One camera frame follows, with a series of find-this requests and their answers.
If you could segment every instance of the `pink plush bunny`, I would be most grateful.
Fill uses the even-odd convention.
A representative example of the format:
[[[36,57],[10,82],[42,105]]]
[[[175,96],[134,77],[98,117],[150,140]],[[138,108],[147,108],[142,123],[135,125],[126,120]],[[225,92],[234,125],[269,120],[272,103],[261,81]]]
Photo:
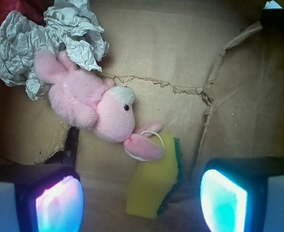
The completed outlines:
[[[123,142],[125,151],[134,159],[155,161],[163,157],[164,149],[148,139],[152,135],[150,132],[145,132],[158,132],[162,124],[151,123],[134,131],[132,89],[115,86],[111,79],[102,80],[78,68],[66,51],[59,52],[56,57],[42,50],[36,54],[34,67],[42,82],[52,84],[49,90],[51,106],[64,121],[92,130],[112,143]]]

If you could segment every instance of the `white string loop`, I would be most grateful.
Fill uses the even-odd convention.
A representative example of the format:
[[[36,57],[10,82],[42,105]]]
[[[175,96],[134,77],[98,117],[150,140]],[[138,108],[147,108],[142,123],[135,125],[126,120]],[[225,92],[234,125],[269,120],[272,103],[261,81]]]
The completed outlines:
[[[156,135],[156,136],[160,139],[160,141],[161,141],[163,153],[166,152],[165,144],[163,143],[163,140],[162,140],[161,136],[160,136],[158,133],[156,133],[156,132],[154,132],[154,131],[151,131],[151,130],[149,130],[149,131],[148,131],[148,130],[145,130],[145,131],[142,131],[142,133],[141,133],[140,135],[143,135],[143,134],[145,134],[145,133],[150,133],[150,134]],[[132,157],[132,158],[135,159],[135,160],[147,161],[146,159],[142,159],[142,158],[140,158],[140,157],[137,157],[137,156],[135,156],[135,155],[132,155],[129,151],[126,150],[126,148],[124,148],[124,150],[125,150],[125,152],[127,153],[127,155],[129,155],[130,157]]]

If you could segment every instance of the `cardboard box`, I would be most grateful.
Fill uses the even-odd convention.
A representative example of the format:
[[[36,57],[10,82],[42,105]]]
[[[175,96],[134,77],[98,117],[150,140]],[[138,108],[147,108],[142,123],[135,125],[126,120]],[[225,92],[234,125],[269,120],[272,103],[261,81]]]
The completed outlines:
[[[138,161],[80,130],[77,166],[85,191],[81,231],[207,231],[199,180],[213,157],[284,156],[284,34],[255,24],[263,0],[94,0],[110,51],[102,76],[136,94],[137,126],[164,123],[180,138],[186,182],[166,213],[126,214]],[[0,154],[23,164],[64,149],[69,127],[48,100],[0,81]]]

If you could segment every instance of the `kitchen sponge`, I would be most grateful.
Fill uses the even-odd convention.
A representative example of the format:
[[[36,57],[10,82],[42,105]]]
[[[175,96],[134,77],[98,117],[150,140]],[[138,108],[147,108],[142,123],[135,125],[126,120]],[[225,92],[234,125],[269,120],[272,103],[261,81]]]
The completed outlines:
[[[165,145],[165,156],[155,162],[140,162],[129,185],[127,213],[145,218],[156,218],[163,213],[168,200],[184,180],[179,139],[160,135]],[[156,136],[150,138],[161,144]]]

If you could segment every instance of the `glowing light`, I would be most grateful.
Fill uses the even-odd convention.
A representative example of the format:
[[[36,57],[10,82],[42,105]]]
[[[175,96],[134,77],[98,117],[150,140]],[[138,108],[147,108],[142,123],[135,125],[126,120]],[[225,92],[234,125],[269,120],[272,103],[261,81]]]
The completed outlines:
[[[84,210],[83,188],[79,180],[67,176],[36,199],[39,232],[77,232]]]
[[[201,207],[212,232],[242,232],[245,226],[247,191],[215,169],[201,181]]]

